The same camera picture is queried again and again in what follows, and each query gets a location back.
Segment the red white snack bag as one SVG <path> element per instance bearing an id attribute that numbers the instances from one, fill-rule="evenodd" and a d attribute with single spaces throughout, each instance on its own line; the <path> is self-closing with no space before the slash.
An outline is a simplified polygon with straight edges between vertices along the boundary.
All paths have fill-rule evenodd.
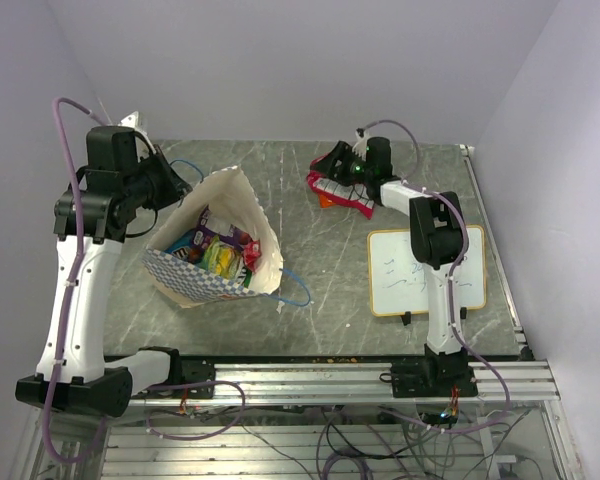
<path id="1" fill-rule="evenodd" d="M 367 196 L 363 184 L 343 186 L 314 171 L 308 173 L 306 181 L 313 193 L 318 196 L 325 195 L 335 203 L 335 206 L 352 208 L 365 218 L 372 218 L 375 203 Z"/>

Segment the orange snack packet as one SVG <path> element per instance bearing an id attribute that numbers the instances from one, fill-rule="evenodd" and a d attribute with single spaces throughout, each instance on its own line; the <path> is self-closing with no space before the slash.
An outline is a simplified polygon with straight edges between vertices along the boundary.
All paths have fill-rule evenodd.
<path id="1" fill-rule="evenodd" d="M 330 208 L 330 207 L 335 206 L 335 203 L 332 200 L 330 200 L 328 197 L 326 197 L 325 195 L 320 194 L 318 196 L 318 199 L 319 199 L 321 208 Z"/>

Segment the purple snack packet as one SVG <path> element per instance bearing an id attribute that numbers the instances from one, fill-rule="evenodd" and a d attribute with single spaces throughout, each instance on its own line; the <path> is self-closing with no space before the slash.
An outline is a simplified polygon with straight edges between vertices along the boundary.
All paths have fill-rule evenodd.
<path id="1" fill-rule="evenodd" d="M 198 222 L 194 227 L 192 245 L 206 250 L 215 237 L 239 251 L 242 251 L 252 242 L 252 237 L 247 232 L 214 214 L 206 206 L 200 213 Z"/>

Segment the green yellow candy bag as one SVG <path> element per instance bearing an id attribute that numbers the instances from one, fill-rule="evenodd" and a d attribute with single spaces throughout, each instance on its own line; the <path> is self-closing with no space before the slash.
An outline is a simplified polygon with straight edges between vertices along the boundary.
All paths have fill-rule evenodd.
<path id="1" fill-rule="evenodd" d="M 249 286 L 252 277 L 252 272 L 244 264 L 242 253 L 221 242 L 218 237 L 215 237 L 205 250 L 200 267 L 244 287 Z"/>

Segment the blue checkered paper bag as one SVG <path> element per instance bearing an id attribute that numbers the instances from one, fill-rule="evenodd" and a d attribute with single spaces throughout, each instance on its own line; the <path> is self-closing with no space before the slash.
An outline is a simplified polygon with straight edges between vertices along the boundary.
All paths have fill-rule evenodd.
<path id="1" fill-rule="evenodd" d="M 284 267 L 276 233 L 238 165 L 209 174 L 148 242 L 143 265 L 182 308 L 265 297 L 306 307 L 306 284 Z"/>

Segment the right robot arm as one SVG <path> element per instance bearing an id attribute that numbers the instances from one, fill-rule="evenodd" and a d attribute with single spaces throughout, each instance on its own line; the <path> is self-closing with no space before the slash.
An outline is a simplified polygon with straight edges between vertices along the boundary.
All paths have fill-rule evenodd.
<path id="1" fill-rule="evenodd" d="M 457 194 L 416 187 L 396 176 L 385 137 L 362 138 L 355 145 L 338 142 L 311 162 L 307 182 L 336 204 L 370 202 L 409 220 L 409 249 L 423 267 L 428 297 L 427 339 L 423 356 L 392 366 L 381 381 L 397 398 L 475 396 L 472 355 L 461 332 L 466 309 L 454 278 L 469 248 Z"/>

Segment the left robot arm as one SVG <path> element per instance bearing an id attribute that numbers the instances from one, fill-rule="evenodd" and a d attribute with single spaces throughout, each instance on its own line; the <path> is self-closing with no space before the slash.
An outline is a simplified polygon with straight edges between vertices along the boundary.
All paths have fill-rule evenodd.
<path id="1" fill-rule="evenodd" d="M 131 398 L 183 387 L 179 352 L 143 347 L 108 362 L 104 323 L 113 273 L 138 210 L 172 206 L 191 186 L 139 130 L 96 126 L 86 135 L 87 163 L 71 169 L 54 206 L 57 284 L 46 345 L 33 375 L 17 381 L 16 399 L 46 411 L 119 417 Z"/>

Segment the brown m&m's packet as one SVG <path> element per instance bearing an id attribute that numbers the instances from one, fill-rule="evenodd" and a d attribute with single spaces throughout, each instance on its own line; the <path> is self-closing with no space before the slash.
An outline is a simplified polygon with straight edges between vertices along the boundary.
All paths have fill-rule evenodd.
<path id="1" fill-rule="evenodd" d="M 179 260 L 186 261 L 191 264 L 199 263 L 203 256 L 203 253 L 200 251 L 200 249 L 191 244 L 173 245 L 167 249 L 167 253 Z"/>

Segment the small red snack packet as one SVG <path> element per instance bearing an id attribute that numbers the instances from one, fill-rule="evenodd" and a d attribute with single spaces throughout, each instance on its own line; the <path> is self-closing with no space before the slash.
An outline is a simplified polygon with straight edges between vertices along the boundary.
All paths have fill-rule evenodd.
<path id="1" fill-rule="evenodd" d="M 242 258 L 245 266 L 251 271 L 256 271 L 256 263 L 261 257 L 260 241 L 251 241 L 244 246 L 242 250 Z"/>

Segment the aluminium rail frame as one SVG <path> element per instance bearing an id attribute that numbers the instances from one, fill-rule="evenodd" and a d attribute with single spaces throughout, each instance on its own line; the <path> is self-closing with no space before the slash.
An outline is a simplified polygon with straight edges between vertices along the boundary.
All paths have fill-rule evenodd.
<path id="1" fill-rule="evenodd" d="M 371 219 L 323 209 L 306 185 L 327 142 L 165 141 L 189 182 L 238 166 L 276 233 L 288 274 L 285 305 L 263 297 L 182 308 L 142 265 L 130 240 L 113 274 L 104 351 L 180 351 L 205 394 L 146 393 L 111 421 L 97 449 L 60 479 L 580 479 L 553 373 L 535 359 L 491 233 L 484 234 L 486 304 L 463 323 L 477 394 L 439 434 L 418 425 L 447 394 L 397 398 L 382 381 L 424 357 L 427 318 L 404 325 L 373 315 L 368 235 L 408 226 L 377 208 Z"/>

